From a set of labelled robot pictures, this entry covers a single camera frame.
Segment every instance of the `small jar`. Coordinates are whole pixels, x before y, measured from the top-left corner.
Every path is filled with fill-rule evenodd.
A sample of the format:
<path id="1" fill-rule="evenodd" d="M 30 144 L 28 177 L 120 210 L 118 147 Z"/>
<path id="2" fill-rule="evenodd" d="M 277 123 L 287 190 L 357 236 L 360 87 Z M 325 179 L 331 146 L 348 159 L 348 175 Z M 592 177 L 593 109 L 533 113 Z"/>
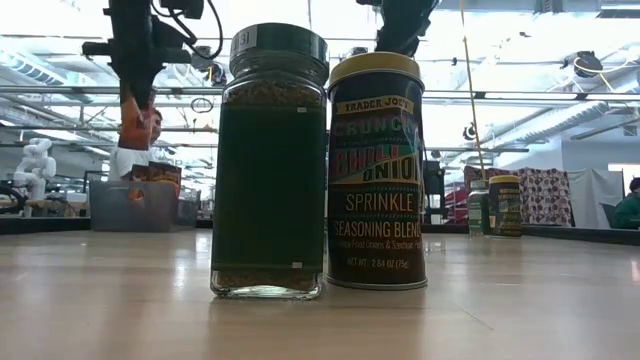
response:
<path id="1" fill-rule="evenodd" d="M 469 236 L 482 238 L 489 236 L 489 184 L 485 180 L 471 182 L 471 193 L 468 196 L 467 212 L 469 213 Z"/>
<path id="2" fill-rule="evenodd" d="M 222 96 L 211 289 L 310 299 L 324 253 L 327 43 L 267 23 L 232 41 Z"/>

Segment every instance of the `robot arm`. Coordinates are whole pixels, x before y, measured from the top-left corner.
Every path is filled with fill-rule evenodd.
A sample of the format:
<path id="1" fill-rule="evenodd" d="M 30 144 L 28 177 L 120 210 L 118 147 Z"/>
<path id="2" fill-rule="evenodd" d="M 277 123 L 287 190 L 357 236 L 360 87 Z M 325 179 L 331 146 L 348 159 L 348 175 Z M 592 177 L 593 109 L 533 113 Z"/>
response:
<path id="1" fill-rule="evenodd" d="M 356 0 L 360 5 L 379 6 L 384 25 L 378 30 L 376 51 L 413 57 L 431 22 L 429 16 L 440 0 Z"/>

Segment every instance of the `ceiling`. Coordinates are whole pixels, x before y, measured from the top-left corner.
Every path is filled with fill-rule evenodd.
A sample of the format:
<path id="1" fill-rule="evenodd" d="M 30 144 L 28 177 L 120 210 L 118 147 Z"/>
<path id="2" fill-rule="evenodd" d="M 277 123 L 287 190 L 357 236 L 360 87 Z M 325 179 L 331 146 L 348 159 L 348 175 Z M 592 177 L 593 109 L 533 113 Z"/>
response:
<path id="1" fill-rule="evenodd" d="M 507 3 L 515 6 L 533 2 L 535 1 L 522 0 Z M 438 10 L 432 14 L 432 25 L 416 55 L 426 89 L 430 91 L 469 89 L 462 41 L 465 31 L 461 25 L 459 11 L 454 11 L 454 3 L 457 4 L 445 1 L 442 6 L 451 10 Z M 472 2 L 474 6 L 482 3 L 483 1 Z M 576 0 L 572 4 L 574 3 L 591 2 Z M 615 2 L 604 3 L 613 6 Z M 83 42 L 104 41 L 111 36 L 110 20 L 102 15 L 102 8 L 106 4 L 106 0 L 21 0 L 11 11 L 0 12 L 0 49 L 20 54 L 57 74 L 64 85 L 116 86 L 118 80 L 107 65 L 108 59 L 94 58 L 90 61 L 80 55 Z M 332 66 L 339 62 L 340 56 L 355 46 L 372 49 L 376 29 L 382 24 L 371 9 L 357 5 L 353 0 L 214 0 L 214 4 L 224 27 L 224 50 L 217 59 L 221 63 L 228 61 L 230 38 L 240 29 L 255 23 L 285 22 L 312 29 L 327 39 Z M 198 45 L 210 45 L 215 48 L 217 26 L 213 16 L 207 11 L 208 9 L 205 9 L 205 15 L 201 20 L 186 22 L 201 39 Z M 606 72 L 603 77 L 610 84 L 615 84 L 616 79 L 638 72 L 640 38 L 637 29 L 640 29 L 640 20 L 604 19 L 597 18 L 598 15 L 602 16 L 602 13 L 467 13 L 465 29 L 468 35 L 474 88 L 483 91 L 616 91 L 615 86 L 606 86 L 602 77 L 581 79 L 575 76 L 572 66 L 562 68 L 565 58 L 577 51 L 589 50 L 594 51 L 601 60 Z M 3 67 L 1 56 L 0 81 L 3 85 L 43 85 L 15 73 L 6 66 Z M 156 78 L 155 85 L 205 86 L 201 76 L 186 65 L 168 66 Z M 91 96 L 94 102 L 117 104 L 114 95 Z M 56 105 L 56 102 L 68 104 L 69 98 L 60 95 L 21 97 L 64 115 L 67 119 L 80 119 L 80 107 Z M 196 119 L 196 127 L 216 128 L 219 119 L 215 108 L 211 112 L 197 114 L 186 105 L 178 108 L 169 106 L 176 103 L 189 104 L 192 99 L 193 97 L 161 97 L 159 102 L 165 103 L 161 108 L 165 118 L 164 125 L 193 126 L 193 119 Z M 213 103 L 219 100 L 212 96 L 208 99 Z M 0 102 L 0 106 L 7 105 L 6 101 Z M 551 106 L 546 106 L 544 102 L 530 105 L 520 102 L 517 106 L 515 103 L 500 102 L 499 105 L 478 104 L 476 115 L 481 137 L 488 136 L 500 127 L 527 126 L 520 120 Z M 636 105 L 637 103 L 629 103 L 626 106 Z M 119 121 L 119 110 L 115 106 L 86 107 L 82 112 L 84 120 L 95 116 L 90 126 L 115 126 Z M 462 132 L 473 119 L 468 104 L 445 99 L 435 103 L 430 101 L 424 105 L 423 114 L 427 146 L 455 147 L 466 143 Z M 606 116 L 603 119 L 605 120 L 600 121 L 603 121 L 602 125 L 605 126 Z M 115 140 L 117 135 L 94 133 L 91 136 L 82 136 L 104 142 L 109 139 Z M 215 144 L 217 135 L 165 132 L 160 140 L 166 143 Z M 216 149 L 179 148 L 177 154 L 172 156 L 193 165 L 205 164 L 199 162 L 199 159 L 213 164 Z"/>

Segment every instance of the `wooden table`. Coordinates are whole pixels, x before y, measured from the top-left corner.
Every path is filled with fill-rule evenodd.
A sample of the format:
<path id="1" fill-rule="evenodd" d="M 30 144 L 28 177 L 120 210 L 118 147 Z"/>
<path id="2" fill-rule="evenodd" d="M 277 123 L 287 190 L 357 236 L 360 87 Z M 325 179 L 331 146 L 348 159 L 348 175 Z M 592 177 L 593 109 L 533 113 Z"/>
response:
<path id="1" fill-rule="evenodd" d="M 640 357 L 640 248 L 425 240 L 425 290 L 292 303 L 215 299 L 210 231 L 0 236 L 0 358 Z"/>

